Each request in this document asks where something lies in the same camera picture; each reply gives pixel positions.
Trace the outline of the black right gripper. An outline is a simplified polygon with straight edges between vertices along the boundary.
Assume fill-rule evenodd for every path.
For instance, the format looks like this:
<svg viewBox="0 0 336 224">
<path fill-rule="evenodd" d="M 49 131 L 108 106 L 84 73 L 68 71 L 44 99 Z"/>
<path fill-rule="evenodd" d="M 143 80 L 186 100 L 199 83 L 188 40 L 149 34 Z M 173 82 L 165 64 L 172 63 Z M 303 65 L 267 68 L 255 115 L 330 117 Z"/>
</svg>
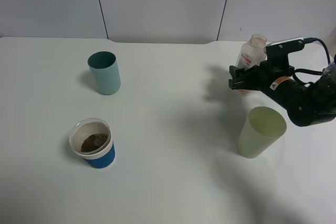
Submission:
<svg viewBox="0 0 336 224">
<path fill-rule="evenodd" d="M 293 79 L 282 70 L 271 71 L 267 61 L 249 69 L 229 66 L 229 73 L 232 79 L 229 79 L 228 86 L 232 90 L 261 91 L 273 101 L 284 101 L 289 90 L 287 85 L 293 83 Z"/>
</svg>

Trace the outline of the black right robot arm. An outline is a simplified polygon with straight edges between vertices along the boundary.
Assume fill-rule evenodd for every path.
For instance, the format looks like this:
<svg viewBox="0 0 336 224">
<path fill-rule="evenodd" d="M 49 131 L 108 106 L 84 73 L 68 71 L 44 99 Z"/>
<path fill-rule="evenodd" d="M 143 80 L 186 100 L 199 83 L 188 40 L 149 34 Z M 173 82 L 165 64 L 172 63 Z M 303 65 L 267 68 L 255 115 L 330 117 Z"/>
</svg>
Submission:
<svg viewBox="0 0 336 224">
<path fill-rule="evenodd" d="M 232 90 L 256 90 L 283 107 L 293 124 L 311 126 L 335 119 L 335 62 L 330 63 L 315 83 L 306 87 L 294 76 L 296 72 L 288 56 L 268 56 L 258 66 L 249 69 L 229 67 Z"/>
</svg>

